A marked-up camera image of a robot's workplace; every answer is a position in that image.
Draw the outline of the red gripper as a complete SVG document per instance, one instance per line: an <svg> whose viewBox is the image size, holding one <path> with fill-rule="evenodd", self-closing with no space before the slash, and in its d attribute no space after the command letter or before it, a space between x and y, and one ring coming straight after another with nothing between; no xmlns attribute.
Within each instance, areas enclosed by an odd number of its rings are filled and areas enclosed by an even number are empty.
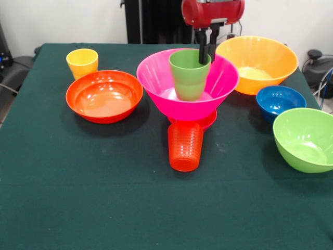
<svg viewBox="0 0 333 250"><path fill-rule="evenodd" d="M244 13L245 1L182 1L181 11L186 24L198 28L195 37L199 44L199 63L205 65L208 60L207 34L211 29L209 55L215 60L219 24L233 24L239 21Z"/></svg>

